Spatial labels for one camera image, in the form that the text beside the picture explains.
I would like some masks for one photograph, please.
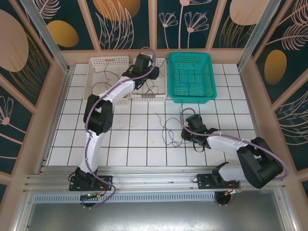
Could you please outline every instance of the white tile floor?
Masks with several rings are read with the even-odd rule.
[[[213,64],[217,98],[206,104],[177,104],[167,96],[165,103],[129,100],[116,105],[111,131],[101,144],[100,166],[217,166],[232,156],[217,150],[181,142],[181,107],[200,113],[208,128],[218,128],[235,137],[253,139],[254,126],[235,64]],[[87,64],[77,64],[47,161],[49,166],[78,166],[84,151],[82,100]]]

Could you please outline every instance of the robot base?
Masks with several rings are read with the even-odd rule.
[[[199,189],[230,189],[233,188],[233,185],[239,187],[239,182],[230,182],[224,181],[221,179],[219,184],[213,179],[213,174],[198,174],[197,175],[197,183]]]
[[[112,176],[98,176],[99,178],[103,179],[106,182],[109,182],[112,184]],[[106,191],[111,191],[111,187],[110,185],[107,185],[105,183],[102,183],[103,187],[106,189]],[[80,181],[78,179],[78,177],[73,176],[71,177],[71,181],[70,181],[70,185],[69,185],[69,191],[71,192],[81,192],[81,191],[101,191],[101,184],[100,183],[96,183],[93,188],[91,188],[90,185],[88,184],[84,184],[82,183],[82,181]]]

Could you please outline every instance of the teal basket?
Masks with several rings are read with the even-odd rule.
[[[170,53],[169,95],[175,103],[206,103],[215,99],[211,57],[198,52]]]

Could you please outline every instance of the robotic arm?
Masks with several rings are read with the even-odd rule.
[[[135,64],[123,73],[117,84],[112,86],[112,93],[108,94],[108,92],[110,92],[110,90],[108,90],[98,96],[92,94],[88,98],[84,122],[86,122],[93,105],[104,96],[104,99],[96,105],[96,110],[92,112],[88,122],[88,130],[91,133],[91,140],[87,150],[87,162],[91,171],[95,174],[98,169],[100,145],[105,133],[108,132],[112,126],[113,105],[117,104],[117,102],[128,93],[142,87],[147,79],[157,79],[159,76],[159,68],[155,67],[149,75],[133,80],[134,78],[141,77],[149,72],[151,68],[150,62],[152,62],[152,60],[149,56],[139,54]],[[215,128],[208,130],[199,115],[188,117],[186,122],[188,124],[187,129],[198,134],[212,134],[213,132],[218,131]],[[181,136],[184,140],[192,141],[208,149],[212,148],[221,150],[238,157],[240,164],[238,162],[226,162],[217,166],[216,169],[213,170],[212,177],[217,185],[223,181],[245,180],[254,187],[260,189],[282,172],[282,166],[276,159],[246,143],[234,141],[233,139],[222,136],[205,137],[193,135],[185,129],[183,129]],[[90,134],[87,133],[87,143],[89,138]],[[250,142],[270,150],[266,142],[260,137],[257,137]],[[91,189],[97,182],[97,179],[90,174],[86,165],[85,155],[75,171],[75,176],[80,183],[88,185]]]
[[[96,105],[96,110],[92,112],[88,122],[88,130],[91,133],[91,140],[87,150],[87,162],[92,172],[97,173],[100,146],[105,133],[107,133],[112,126],[113,106],[128,93],[142,87],[147,79],[157,79],[159,76],[159,68],[156,66],[149,75],[133,80],[136,77],[141,77],[142,75],[148,73],[152,64],[152,59],[149,56],[139,54],[136,58],[135,64],[130,66],[129,69],[122,74],[121,79],[108,91],[100,95],[92,94],[88,97],[86,110],[83,117],[84,123],[89,116],[91,108],[101,97],[104,96],[104,99]],[[89,138],[90,134],[87,133],[86,143],[88,143]],[[75,171],[75,176],[78,178],[79,182],[89,185],[91,188],[93,188],[97,181],[90,174],[90,171],[86,165],[85,155],[83,155],[82,161]]]
[[[217,131],[214,128],[208,130],[199,115],[188,117],[186,122],[188,130],[199,134],[212,134]],[[198,143],[200,146],[208,149],[217,149],[238,157],[239,162],[225,162],[213,170],[212,178],[217,185],[220,185],[222,181],[244,180],[248,181],[255,188],[260,189],[282,173],[283,168],[278,160],[247,143],[224,136],[197,136],[185,129],[182,130],[181,136],[184,140]],[[271,151],[265,140],[260,137],[256,137],[249,142]]]

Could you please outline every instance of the white plastic basket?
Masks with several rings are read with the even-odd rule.
[[[122,74],[129,68],[129,56],[101,56],[89,59],[89,67],[87,73],[87,82],[84,92],[84,100],[87,100],[91,94],[99,95],[108,90],[116,82],[118,75]],[[121,99],[118,104],[127,104],[128,95]]]
[[[160,67],[160,73],[156,80],[148,79],[146,84],[143,85],[139,90],[134,90],[130,93],[132,100],[134,101],[144,101],[144,102],[164,102],[167,96],[167,62],[165,58],[157,58],[156,66]]]

